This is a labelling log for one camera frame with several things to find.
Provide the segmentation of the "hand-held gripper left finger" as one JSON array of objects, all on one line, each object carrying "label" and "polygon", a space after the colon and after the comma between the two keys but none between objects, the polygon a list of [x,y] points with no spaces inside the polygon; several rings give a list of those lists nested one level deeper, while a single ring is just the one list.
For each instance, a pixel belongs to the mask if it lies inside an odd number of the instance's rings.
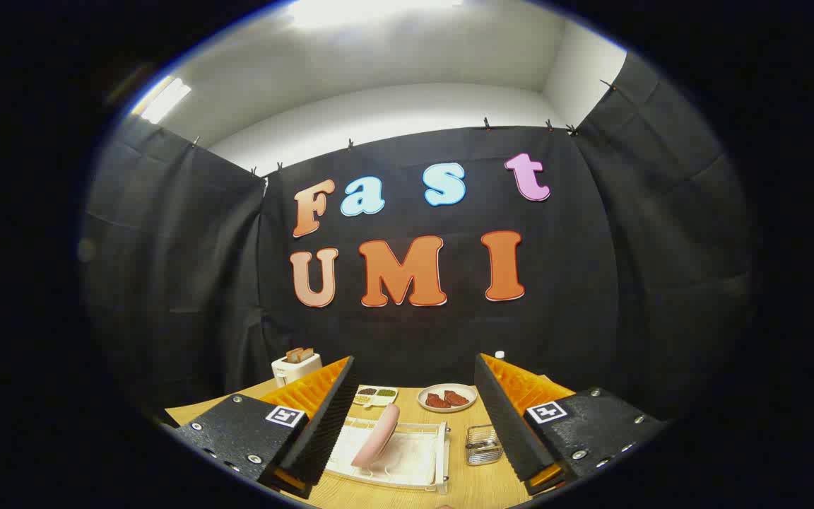
[{"label": "hand-held gripper left finger", "polygon": [[174,435],[247,484],[307,498],[358,392],[355,362],[346,356],[261,397],[232,394]]}]

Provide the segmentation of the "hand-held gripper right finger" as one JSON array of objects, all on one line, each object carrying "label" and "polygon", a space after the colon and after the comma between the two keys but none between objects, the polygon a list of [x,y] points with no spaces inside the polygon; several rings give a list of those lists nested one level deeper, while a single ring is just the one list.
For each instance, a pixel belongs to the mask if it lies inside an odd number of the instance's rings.
[{"label": "hand-held gripper right finger", "polygon": [[530,496],[600,473],[666,427],[601,387],[572,391],[484,353],[475,358],[474,381]]}]

